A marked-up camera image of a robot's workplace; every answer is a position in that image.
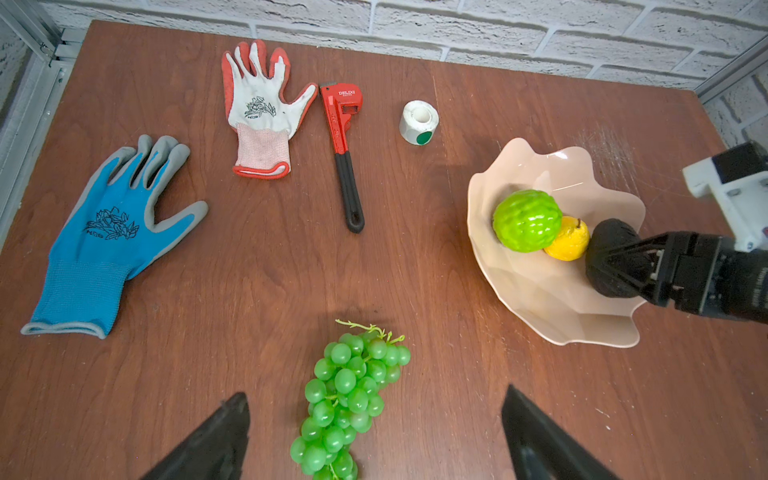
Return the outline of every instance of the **glove cuff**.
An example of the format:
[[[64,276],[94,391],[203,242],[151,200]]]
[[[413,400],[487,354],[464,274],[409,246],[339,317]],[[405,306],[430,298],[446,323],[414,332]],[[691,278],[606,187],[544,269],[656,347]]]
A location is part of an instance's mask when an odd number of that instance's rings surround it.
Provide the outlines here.
[[[87,333],[104,339],[118,315],[129,266],[52,260],[24,335]]]
[[[254,130],[238,123],[237,141],[237,162],[232,170],[241,177],[270,180],[290,172],[288,131]]]

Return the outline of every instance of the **bumpy lime green fruit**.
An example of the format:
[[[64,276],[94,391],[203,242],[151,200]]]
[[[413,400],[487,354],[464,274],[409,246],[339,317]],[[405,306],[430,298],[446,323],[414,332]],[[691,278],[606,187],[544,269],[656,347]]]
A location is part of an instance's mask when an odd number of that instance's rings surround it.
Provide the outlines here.
[[[520,190],[496,207],[493,230],[510,250],[535,252],[552,245],[562,219],[554,198],[539,190]]]

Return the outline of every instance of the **yellow fruit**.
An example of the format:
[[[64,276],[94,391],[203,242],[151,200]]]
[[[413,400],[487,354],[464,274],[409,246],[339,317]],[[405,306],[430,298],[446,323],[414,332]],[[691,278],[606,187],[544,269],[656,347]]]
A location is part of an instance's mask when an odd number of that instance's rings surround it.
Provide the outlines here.
[[[563,216],[560,233],[544,251],[550,257],[570,262],[584,255],[589,244],[589,229],[579,218]]]

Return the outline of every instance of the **green grape bunch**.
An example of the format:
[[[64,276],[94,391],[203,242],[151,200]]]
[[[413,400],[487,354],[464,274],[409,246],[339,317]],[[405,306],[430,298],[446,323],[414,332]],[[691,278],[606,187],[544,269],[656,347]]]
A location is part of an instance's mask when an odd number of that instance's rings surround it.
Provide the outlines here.
[[[376,325],[358,327],[362,335],[345,333],[329,343],[315,364],[315,379],[304,388],[309,417],[301,424],[301,436],[290,446],[291,458],[313,480],[357,480],[357,464],[349,446],[358,433],[371,429],[384,412],[381,391],[400,378],[400,367],[411,361],[411,352]]]

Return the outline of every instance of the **red pipe wrench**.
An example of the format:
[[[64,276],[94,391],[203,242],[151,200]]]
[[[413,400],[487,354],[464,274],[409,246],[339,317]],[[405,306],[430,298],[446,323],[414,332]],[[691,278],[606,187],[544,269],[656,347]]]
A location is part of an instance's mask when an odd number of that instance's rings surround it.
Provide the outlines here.
[[[357,85],[334,83],[320,85],[320,94],[326,108],[333,149],[336,151],[336,170],[341,184],[346,226],[349,231],[360,233],[366,225],[366,219],[362,215],[360,196],[357,194],[352,158],[346,144],[346,131],[349,130],[349,119],[362,107],[362,92]]]

